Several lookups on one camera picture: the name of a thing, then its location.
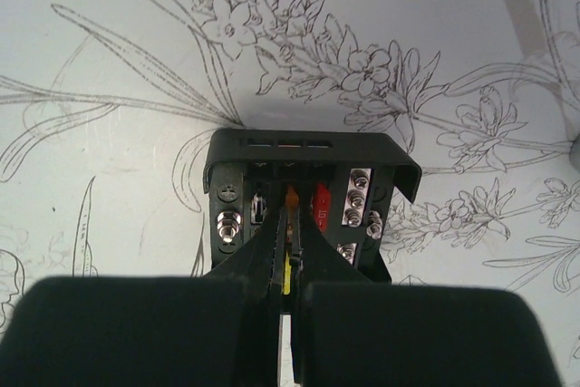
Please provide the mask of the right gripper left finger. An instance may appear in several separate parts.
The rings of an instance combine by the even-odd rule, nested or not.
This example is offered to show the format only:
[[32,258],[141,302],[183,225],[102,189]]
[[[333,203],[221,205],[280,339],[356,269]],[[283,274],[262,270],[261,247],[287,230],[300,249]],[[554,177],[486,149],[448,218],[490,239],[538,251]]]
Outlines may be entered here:
[[275,386],[287,215],[205,276],[37,282],[1,342],[4,386]]

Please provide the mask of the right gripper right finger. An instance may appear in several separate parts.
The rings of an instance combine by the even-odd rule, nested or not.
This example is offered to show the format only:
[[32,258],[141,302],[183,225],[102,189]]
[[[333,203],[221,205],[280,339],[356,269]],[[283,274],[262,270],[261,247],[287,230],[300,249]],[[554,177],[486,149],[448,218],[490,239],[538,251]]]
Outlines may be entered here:
[[514,293],[375,283],[325,240],[309,213],[292,315],[303,386],[557,386],[539,322]]

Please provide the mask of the black fuse box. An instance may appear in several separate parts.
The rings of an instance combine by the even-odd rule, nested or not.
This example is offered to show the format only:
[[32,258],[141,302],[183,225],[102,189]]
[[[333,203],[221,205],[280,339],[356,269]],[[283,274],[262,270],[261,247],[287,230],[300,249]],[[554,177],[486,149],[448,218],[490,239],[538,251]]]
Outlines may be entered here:
[[221,129],[203,169],[211,265],[232,257],[295,200],[346,262],[391,282],[379,252],[394,192],[414,201],[421,166],[384,133]]

